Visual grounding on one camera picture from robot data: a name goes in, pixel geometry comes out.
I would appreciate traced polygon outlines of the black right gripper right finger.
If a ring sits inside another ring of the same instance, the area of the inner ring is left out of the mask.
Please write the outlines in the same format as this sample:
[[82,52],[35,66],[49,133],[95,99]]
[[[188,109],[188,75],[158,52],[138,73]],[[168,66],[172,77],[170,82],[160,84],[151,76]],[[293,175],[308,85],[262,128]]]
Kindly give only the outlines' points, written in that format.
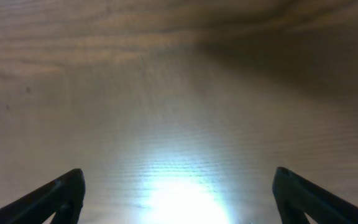
[[284,167],[278,167],[272,184],[277,208],[284,224],[358,224],[358,207],[328,192]]

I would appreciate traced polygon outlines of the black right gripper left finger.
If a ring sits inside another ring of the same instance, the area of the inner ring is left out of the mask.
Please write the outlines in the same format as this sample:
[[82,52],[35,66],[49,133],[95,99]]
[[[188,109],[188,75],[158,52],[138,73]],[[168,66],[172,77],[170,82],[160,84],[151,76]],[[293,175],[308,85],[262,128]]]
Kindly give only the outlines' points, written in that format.
[[85,178],[73,169],[20,199],[0,208],[1,224],[52,223],[77,224],[85,197]]

